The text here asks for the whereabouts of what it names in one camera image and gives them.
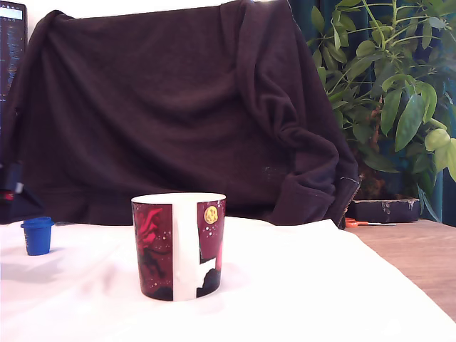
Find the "red patterned mug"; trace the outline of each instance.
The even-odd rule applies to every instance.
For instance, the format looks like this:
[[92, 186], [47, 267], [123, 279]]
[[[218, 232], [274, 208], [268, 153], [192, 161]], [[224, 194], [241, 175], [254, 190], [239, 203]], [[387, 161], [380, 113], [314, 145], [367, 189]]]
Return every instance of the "red patterned mug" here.
[[226, 197], [207, 193], [132, 199], [144, 295], [186, 301], [218, 289]]

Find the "wooden desk surface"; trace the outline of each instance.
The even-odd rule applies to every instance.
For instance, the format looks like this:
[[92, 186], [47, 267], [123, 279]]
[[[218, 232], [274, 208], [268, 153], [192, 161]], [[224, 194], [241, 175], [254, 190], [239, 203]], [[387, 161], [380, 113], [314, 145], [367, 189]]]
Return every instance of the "wooden desk surface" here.
[[431, 221], [347, 228], [456, 321], [456, 228]]

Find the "brown blanket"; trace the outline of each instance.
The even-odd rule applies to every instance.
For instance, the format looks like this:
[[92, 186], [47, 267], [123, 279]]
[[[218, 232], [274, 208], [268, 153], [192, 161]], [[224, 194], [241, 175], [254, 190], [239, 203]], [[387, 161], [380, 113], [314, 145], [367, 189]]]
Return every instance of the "brown blanket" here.
[[130, 198], [219, 192], [227, 214], [341, 221], [357, 165], [286, 0], [36, 27], [4, 164], [56, 221], [131, 224]]

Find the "sleeve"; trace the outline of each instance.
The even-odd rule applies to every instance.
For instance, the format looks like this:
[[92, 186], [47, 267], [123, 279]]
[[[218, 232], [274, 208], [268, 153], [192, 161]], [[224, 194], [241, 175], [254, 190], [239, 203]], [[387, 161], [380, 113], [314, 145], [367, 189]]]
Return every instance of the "sleeve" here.
[[294, 156], [269, 220], [326, 218], [336, 185], [357, 178], [356, 162], [333, 115], [286, 0], [245, 1], [239, 10], [237, 83], [262, 129]]

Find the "blue plastic lid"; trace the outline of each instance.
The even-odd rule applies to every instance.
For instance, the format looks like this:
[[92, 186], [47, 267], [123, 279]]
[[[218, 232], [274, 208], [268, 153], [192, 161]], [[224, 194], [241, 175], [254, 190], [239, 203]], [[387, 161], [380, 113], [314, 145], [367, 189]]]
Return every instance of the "blue plastic lid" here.
[[54, 222], [50, 217], [37, 217], [35, 219], [26, 219], [23, 224], [21, 224], [22, 228], [42, 228], [42, 227], [50, 227], [53, 226]]

